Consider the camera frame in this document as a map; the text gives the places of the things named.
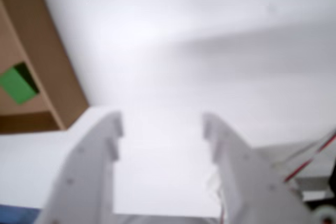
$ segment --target green cube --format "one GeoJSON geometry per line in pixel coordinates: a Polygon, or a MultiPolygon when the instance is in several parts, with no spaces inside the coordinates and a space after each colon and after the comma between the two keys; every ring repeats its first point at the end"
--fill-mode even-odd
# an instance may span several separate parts
{"type": "Polygon", "coordinates": [[[18,104],[28,101],[38,93],[37,86],[24,63],[19,63],[2,73],[0,86],[18,104]]]}

